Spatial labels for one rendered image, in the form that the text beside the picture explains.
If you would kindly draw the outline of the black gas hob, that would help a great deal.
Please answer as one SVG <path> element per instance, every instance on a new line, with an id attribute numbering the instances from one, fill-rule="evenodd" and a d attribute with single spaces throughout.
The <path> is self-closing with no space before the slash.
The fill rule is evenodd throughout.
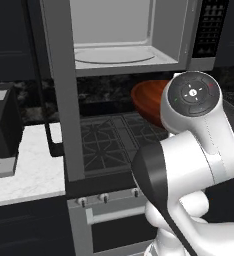
<path id="1" fill-rule="evenodd" d="M 168 132 L 131 112 L 83 119 L 81 135 L 85 176 L 93 177 L 129 171 L 137 150 Z"/>

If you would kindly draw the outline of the grey microwave door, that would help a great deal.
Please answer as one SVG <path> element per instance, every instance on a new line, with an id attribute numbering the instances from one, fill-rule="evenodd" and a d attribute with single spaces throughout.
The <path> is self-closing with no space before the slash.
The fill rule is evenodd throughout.
<path id="1" fill-rule="evenodd" d="M 29 0 L 21 0 L 32 56 L 35 79 L 38 85 L 42 116 L 49 124 L 42 91 L 35 34 L 32 27 Z M 64 147 L 65 170 L 68 180 L 74 182 L 85 178 L 81 142 L 80 114 L 75 76 L 75 58 L 69 0 L 39 0 L 46 36 L 51 73 L 54 80 L 57 107 Z"/>

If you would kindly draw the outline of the dark base cupboard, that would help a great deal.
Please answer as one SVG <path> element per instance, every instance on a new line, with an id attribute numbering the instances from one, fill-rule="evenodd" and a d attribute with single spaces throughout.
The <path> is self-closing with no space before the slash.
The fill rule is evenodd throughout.
<path id="1" fill-rule="evenodd" d="M 65 197 L 0 206 L 0 256 L 75 256 Z"/>

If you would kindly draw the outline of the black boxy countertop appliance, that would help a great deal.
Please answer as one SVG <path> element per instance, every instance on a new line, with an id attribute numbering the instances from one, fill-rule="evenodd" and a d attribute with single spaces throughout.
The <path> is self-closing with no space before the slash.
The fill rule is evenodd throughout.
<path id="1" fill-rule="evenodd" d="M 14 85 L 0 84 L 0 178 L 15 174 L 23 130 Z"/>

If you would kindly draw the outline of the glass microwave turntable plate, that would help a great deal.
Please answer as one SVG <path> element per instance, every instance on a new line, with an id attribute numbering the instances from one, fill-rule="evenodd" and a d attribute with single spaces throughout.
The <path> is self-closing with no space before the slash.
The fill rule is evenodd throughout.
<path id="1" fill-rule="evenodd" d="M 153 53 L 135 48 L 87 49 L 76 53 L 76 60 L 90 64 L 124 64 L 150 60 Z"/>

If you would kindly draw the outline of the steel microwave oven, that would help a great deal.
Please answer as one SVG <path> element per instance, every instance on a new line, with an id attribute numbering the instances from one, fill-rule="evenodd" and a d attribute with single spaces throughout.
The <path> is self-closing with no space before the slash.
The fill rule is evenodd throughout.
<path id="1" fill-rule="evenodd" d="M 70 0 L 79 77 L 199 70 L 214 67 L 229 0 Z M 87 49 L 135 48 L 150 60 L 90 64 Z"/>

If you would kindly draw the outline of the steel oven door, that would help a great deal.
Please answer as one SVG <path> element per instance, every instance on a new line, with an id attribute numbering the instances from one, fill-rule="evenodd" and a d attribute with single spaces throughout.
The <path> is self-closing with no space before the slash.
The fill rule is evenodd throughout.
<path id="1" fill-rule="evenodd" d="M 145 213 L 132 217 L 87 224 L 86 210 L 95 214 L 145 207 L 144 196 L 126 197 L 107 203 L 89 203 L 85 208 L 77 201 L 68 201 L 70 224 L 76 256 L 143 256 L 156 237 L 157 229 L 149 224 Z"/>

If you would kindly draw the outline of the red-brown wooden bowl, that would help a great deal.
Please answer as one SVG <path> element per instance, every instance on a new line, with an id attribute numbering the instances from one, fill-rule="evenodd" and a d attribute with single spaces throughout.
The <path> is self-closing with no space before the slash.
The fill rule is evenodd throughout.
<path id="1" fill-rule="evenodd" d="M 161 96 L 168 80 L 149 80 L 136 84 L 131 90 L 137 112 L 149 123 L 163 127 L 160 118 Z"/>

